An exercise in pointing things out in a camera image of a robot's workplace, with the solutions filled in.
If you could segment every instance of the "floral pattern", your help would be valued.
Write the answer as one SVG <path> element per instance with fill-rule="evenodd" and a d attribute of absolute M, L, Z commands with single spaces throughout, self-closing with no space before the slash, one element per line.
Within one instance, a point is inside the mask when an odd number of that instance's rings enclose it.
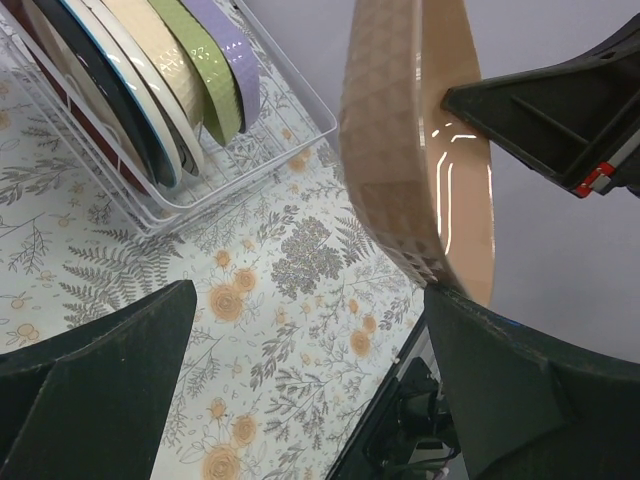
<path fill-rule="evenodd" d="M 328 144 L 251 198 L 142 238 L 0 57 L 0 352 L 191 279 L 198 306 L 152 478 L 324 478 L 422 311 L 355 219 Z"/>

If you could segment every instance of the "dish rack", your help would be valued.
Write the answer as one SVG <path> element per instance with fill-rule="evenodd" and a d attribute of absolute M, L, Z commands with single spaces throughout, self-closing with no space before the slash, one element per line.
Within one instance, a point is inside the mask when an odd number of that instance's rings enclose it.
<path fill-rule="evenodd" d="M 47 119 L 49 125 L 131 221 L 141 235 L 148 237 L 184 227 L 207 212 L 249 195 L 278 167 L 309 148 L 337 128 L 336 118 L 302 77 L 269 32 L 242 0 L 211 0 L 222 8 L 245 33 L 260 67 L 261 113 L 249 132 L 239 134 L 226 147 L 218 145 L 201 129 L 200 145 L 207 167 L 198 177 L 183 175 L 179 186 L 168 189 L 153 185 L 139 172 L 113 136 L 71 88 L 38 45 L 26 34 L 11 13 L 0 3 L 2 15 L 14 34 L 0 29 L 1 41 L 17 68 L 11 70 L 16 83 Z M 66 105 L 49 86 L 43 73 L 30 59 L 27 45 L 58 83 L 65 89 L 100 134 L 129 167 L 148 195 L 140 193 L 112 165 L 86 133 Z"/>

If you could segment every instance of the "purple plate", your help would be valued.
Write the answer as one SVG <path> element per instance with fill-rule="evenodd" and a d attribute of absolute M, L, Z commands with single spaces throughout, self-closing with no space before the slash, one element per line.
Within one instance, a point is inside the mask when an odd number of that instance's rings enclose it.
<path fill-rule="evenodd" d="M 211 35 L 222 50 L 240 89 L 244 133 L 260 115 L 260 70 L 249 39 L 212 0 L 182 0 L 191 15 Z"/>

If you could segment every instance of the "tan plate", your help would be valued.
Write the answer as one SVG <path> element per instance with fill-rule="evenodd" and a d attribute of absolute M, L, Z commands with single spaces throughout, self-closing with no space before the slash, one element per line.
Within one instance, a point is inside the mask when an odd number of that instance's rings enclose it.
<path fill-rule="evenodd" d="M 357 0 L 340 127 L 357 216 L 418 284 L 487 305 L 489 143 L 440 109 L 448 88 L 478 80 L 464 0 Z"/>

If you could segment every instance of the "gray wall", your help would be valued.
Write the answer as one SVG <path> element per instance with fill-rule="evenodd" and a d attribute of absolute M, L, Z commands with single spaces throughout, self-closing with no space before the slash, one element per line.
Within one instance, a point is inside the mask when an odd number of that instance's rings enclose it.
<path fill-rule="evenodd" d="M 246 1 L 337 113 L 354 0 Z M 467 5 L 485 77 L 569 59 L 640 11 L 638 0 Z M 640 362 L 640 200 L 626 192 L 574 199 L 499 149 L 494 167 L 493 309 Z"/>

